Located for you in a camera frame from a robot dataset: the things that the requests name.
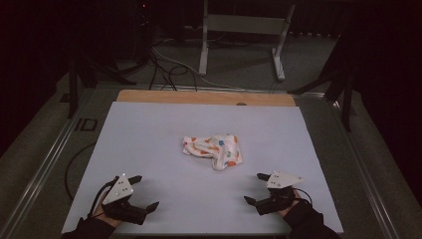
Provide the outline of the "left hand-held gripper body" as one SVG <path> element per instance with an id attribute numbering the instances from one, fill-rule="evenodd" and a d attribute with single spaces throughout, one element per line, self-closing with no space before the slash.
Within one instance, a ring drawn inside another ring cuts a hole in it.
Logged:
<path id="1" fill-rule="evenodd" d="M 128 199 L 132 193 L 133 188 L 126 175 L 118 176 L 101 203 L 105 215 L 121 222 L 142 225 L 146 214 L 144 209 L 129 203 Z"/>

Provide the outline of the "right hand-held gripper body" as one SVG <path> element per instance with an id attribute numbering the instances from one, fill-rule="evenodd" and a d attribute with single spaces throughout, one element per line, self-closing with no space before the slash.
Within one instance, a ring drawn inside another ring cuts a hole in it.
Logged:
<path id="1" fill-rule="evenodd" d="M 260 215 L 270 214 L 290 207 L 296 199 L 293 186 L 304 179 L 301 176 L 274 171 L 266 182 L 270 196 L 257 201 L 256 209 Z"/>

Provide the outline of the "white patterned baby pants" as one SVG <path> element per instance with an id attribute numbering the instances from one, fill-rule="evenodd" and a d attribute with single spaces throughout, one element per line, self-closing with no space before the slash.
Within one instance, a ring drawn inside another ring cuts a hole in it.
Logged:
<path id="1" fill-rule="evenodd" d="M 182 152 L 211 159 L 214 170 L 224 170 L 244 162 L 238 137 L 234 134 L 214 134 L 206 137 L 185 136 Z"/>

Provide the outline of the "person's right hand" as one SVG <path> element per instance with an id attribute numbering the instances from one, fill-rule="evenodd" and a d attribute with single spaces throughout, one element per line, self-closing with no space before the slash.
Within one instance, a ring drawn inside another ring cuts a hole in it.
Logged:
<path id="1" fill-rule="evenodd" d="M 285 217 L 301 201 L 301 196 L 296 189 L 294 189 L 294 194 L 295 194 L 296 200 L 293 201 L 293 203 L 290 207 L 288 207 L 284 210 L 278 211 L 278 214 L 280 216 Z"/>

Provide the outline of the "person's left hand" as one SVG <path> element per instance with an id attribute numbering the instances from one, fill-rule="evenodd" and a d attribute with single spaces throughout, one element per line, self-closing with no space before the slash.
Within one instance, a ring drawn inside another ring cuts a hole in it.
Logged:
<path id="1" fill-rule="evenodd" d="M 113 218 L 107 217 L 101 204 L 97 206 L 97 208 L 92 214 L 92 217 L 101 220 L 114 228 L 117 228 L 121 224 L 120 220 L 115 220 Z"/>

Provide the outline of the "pale table mat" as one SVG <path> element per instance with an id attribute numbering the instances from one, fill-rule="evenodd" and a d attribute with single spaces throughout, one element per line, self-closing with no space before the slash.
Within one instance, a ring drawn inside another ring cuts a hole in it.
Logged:
<path id="1" fill-rule="evenodd" d="M 243 163 L 217 171 L 208 158 L 183 153 L 186 136 L 237 136 Z M 63 229 L 73 230 L 98 190 L 117 175 L 141 176 L 130 202 L 157 209 L 143 225 L 118 227 L 128 235 L 283 235 L 277 214 L 261 216 L 245 201 L 268 197 L 260 173 L 303 178 L 324 223 L 343 230 L 314 145 L 297 107 L 114 103 Z"/>

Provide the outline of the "black tripod stand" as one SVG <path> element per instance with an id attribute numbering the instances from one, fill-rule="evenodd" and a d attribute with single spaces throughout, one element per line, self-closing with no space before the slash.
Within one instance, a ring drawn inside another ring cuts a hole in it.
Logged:
<path id="1" fill-rule="evenodd" d="M 93 70 L 105 74 L 106 76 L 112 78 L 122 85 L 134 86 L 134 82 L 125 79 L 118 73 L 110 70 L 106 66 L 89 57 L 83 56 L 81 59 L 71 57 L 69 60 L 69 119 L 76 115 L 77 109 L 79 107 L 79 80 L 82 80 L 82 83 L 88 88 L 94 88 L 97 85 L 95 77 L 90 77 L 89 75 L 89 72 L 92 72 Z"/>
<path id="2" fill-rule="evenodd" d="M 289 90 L 291 95 L 302 95 L 325 83 L 329 87 L 323 97 L 329 102 L 336 102 L 342 97 L 341 122 L 347 131 L 350 131 L 350 110 L 353 77 L 351 74 L 350 50 L 347 47 L 347 37 L 341 34 L 332 49 L 328 59 L 322 67 L 319 76 L 312 82 L 294 90 Z"/>

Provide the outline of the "dark equipment tower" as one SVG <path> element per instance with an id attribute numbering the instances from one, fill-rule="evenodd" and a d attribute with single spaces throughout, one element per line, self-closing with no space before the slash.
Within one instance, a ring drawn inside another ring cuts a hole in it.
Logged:
<path id="1" fill-rule="evenodd" d="M 148 59 L 154 34 L 154 4 L 152 0 L 131 0 L 134 45 L 131 58 L 144 65 Z"/>

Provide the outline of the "aluminium floor rail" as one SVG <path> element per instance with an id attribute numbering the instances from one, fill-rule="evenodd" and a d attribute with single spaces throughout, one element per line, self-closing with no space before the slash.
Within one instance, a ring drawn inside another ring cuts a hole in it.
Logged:
<path id="1" fill-rule="evenodd" d="M 0 239 L 11 239 L 25 220 L 94 92 L 82 92 L 71 117 L 52 97 L 0 157 Z"/>
<path id="2" fill-rule="evenodd" d="M 381 198 L 379 191 L 377 190 L 372 177 L 364 163 L 363 157 L 360 154 L 357 146 L 349 131 L 345 129 L 345 126 L 341 120 L 341 107 L 338 102 L 327 102 L 330 108 L 331 114 L 333 115 L 336 125 L 339 131 L 342 133 L 344 140 L 348 148 L 351 150 L 353 162 L 355 164 L 357 174 L 360 180 L 360 184 L 368 198 L 368 202 L 377 220 L 380 230 L 385 239 L 400 239 L 397 229 L 391 220 L 391 217 L 385 207 L 385 203 Z"/>
<path id="3" fill-rule="evenodd" d="M 270 87 L 268 90 L 251 90 L 251 89 L 242 89 L 242 88 L 218 88 L 218 87 L 189 87 L 189 86 L 176 86 L 174 89 L 170 86 L 157 85 L 152 86 L 149 91 L 159 91 L 159 92 L 192 92 L 192 93 L 246 93 L 246 94 L 290 94 L 294 98 L 316 98 L 321 99 L 324 96 L 324 93 L 318 92 L 305 92 L 301 95 L 293 95 L 288 91 L 276 90 L 275 87 Z"/>

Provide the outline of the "white metal stand frame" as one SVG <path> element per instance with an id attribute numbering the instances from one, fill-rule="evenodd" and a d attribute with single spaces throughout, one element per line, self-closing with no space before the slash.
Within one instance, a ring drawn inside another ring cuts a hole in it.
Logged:
<path id="1" fill-rule="evenodd" d="M 282 63 L 282 51 L 287 39 L 288 30 L 295 12 L 296 5 L 288 6 L 287 14 L 284 18 L 266 18 L 240 15 L 211 14 L 208 10 L 209 0 L 203 0 L 203 25 L 202 25 L 202 47 L 199 61 L 199 75 L 207 74 L 208 64 L 208 33 L 229 32 L 278 35 L 279 43 L 272 49 L 272 58 L 275 67 L 276 77 L 279 81 L 286 79 L 284 66 Z"/>

